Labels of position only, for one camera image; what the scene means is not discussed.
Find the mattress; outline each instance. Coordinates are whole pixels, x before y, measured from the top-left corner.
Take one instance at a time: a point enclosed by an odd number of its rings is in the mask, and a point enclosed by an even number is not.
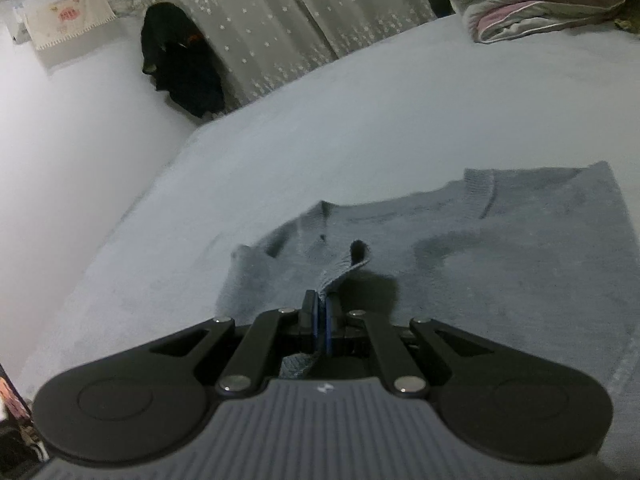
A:
[[[355,52],[201,127],[130,209],[50,321],[18,388],[216,314],[230,254],[319,200],[436,189],[464,168],[606,160],[640,228],[640,46],[610,25],[474,44],[449,16]],[[628,355],[638,361],[640,328]],[[603,460],[640,474],[616,401]]]

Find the round black pad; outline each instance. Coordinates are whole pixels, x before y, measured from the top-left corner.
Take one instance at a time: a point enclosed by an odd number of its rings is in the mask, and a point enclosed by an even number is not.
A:
[[[150,352],[117,357],[61,374],[36,396],[36,427],[69,460],[113,464],[160,456],[205,414],[204,388],[180,359]]]
[[[112,378],[85,387],[78,396],[78,406],[97,420],[126,420],[144,412],[153,398],[149,386]]]
[[[511,462],[566,462],[596,452],[612,419],[607,392],[576,370],[532,360],[522,370],[473,359],[443,387],[440,413],[462,440]]]

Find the bed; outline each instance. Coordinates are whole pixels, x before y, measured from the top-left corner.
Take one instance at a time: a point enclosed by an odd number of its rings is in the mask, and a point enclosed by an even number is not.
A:
[[[236,245],[318,200],[431,190],[464,168],[606,160],[638,232],[638,49],[610,25],[485,46],[449,16],[206,124],[109,236],[18,387],[32,396],[63,369],[209,319]],[[640,474],[640,431],[622,424],[640,401],[632,380],[611,430],[627,446],[605,442],[602,457]]]

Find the logo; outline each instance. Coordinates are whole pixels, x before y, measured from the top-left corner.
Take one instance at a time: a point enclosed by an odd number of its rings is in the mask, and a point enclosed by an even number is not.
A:
[[[78,16],[80,16],[80,11],[74,9],[73,7],[67,7],[66,9],[63,9],[58,15],[61,22],[71,22]]]
[[[335,390],[335,388],[332,384],[324,383],[322,386],[318,386],[316,390],[318,390],[321,394],[326,395],[329,392],[332,392],[333,390]]]

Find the pink embroidery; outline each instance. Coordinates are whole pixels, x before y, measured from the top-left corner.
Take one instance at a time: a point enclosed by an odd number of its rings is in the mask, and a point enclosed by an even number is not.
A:
[[[80,16],[80,11],[73,7],[67,7],[60,11],[58,17],[61,22],[70,22]]]

